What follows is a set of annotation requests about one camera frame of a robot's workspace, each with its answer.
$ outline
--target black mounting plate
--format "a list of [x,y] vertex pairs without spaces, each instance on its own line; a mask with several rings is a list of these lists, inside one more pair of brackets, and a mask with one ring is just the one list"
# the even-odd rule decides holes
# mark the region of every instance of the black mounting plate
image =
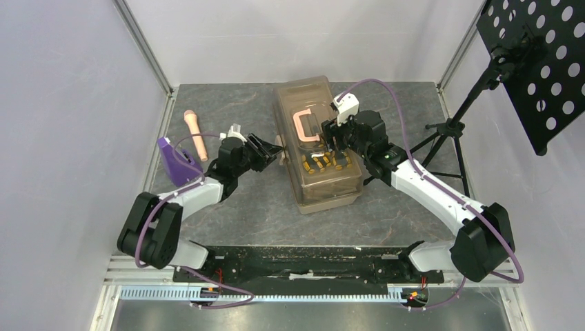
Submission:
[[488,51],[524,33],[543,40],[543,56],[504,82],[538,155],[585,110],[585,6],[582,0],[488,0],[477,22]]
[[[445,282],[443,273],[410,273],[398,256],[408,248],[341,246],[207,246],[208,261],[200,270],[219,281],[258,295],[388,294],[389,283]],[[295,279],[312,272],[320,280]],[[201,283],[185,270],[175,271],[175,283]]]

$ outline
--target brown plastic container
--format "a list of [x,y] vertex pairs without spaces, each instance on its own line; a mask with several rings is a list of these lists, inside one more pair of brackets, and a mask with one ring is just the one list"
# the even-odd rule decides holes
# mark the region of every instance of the brown plastic container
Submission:
[[321,123],[337,114],[327,77],[279,84],[274,106],[290,183],[302,214],[348,205],[361,195],[361,168],[350,150],[329,151]]

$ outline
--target black tripod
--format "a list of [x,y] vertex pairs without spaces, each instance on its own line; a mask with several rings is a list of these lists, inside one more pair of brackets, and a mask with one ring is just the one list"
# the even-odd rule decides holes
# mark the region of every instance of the black tripod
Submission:
[[459,138],[463,135],[463,129],[465,128],[465,124],[461,123],[461,118],[484,90],[494,90],[501,82],[509,78],[513,70],[516,68],[516,63],[519,63],[519,60],[522,58],[518,59],[515,55],[516,54],[510,53],[504,48],[495,48],[492,52],[492,60],[490,61],[489,66],[477,80],[477,83],[475,83],[473,88],[471,88],[471,91],[463,101],[463,104],[461,104],[461,107],[459,107],[455,113],[455,116],[453,116],[452,119],[447,119],[445,123],[427,124],[425,129],[436,128],[437,130],[430,137],[424,139],[421,143],[410,150],[411,153],[414,153],[438,137],[437,142],[433,144],[430,152],[424,158],[424,161],[422,161],[422,166],[426,168],[441,146],[443,146],[443,143],[445,143],[447,138],[453,138],[460,174],[446,174],[443,172],[431,173],[436,176],[460,178],[463,181],[463,191],[466,196],[469,196],[469,185],[467,183],[467,174],[465,173],[465,165],[463,163],[461,143],[459,142]]

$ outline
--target black pegboard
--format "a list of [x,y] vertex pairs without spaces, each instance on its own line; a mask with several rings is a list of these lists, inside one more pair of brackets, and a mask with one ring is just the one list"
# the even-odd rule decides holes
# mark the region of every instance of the black pegboard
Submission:
[[584,0],[492,0],[477,22],[488,51],[522,35],[542,38],[544,56],[504,82],[538,155],[585,110]]

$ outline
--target white enclosure wall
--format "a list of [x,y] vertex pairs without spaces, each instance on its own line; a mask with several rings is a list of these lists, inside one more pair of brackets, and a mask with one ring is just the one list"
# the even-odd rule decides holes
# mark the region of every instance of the white enclosure wall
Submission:
[[0,17],[0,330],[87,330],[166,96],[109,0]]
[[439,81],[483,0],[127,0],[171,84]]
[[[445,91],[450,114],[489,60],[477,37]],[[583,84],[583,77],[574,79]],[[535,330],[582,330],[585,116],[556,136],[544,157],[535,155],[503,86],[484,92],[463,122],[462,147],[477,198],[498,201],[510,214],[526,273],[520,290],[529,321]]]

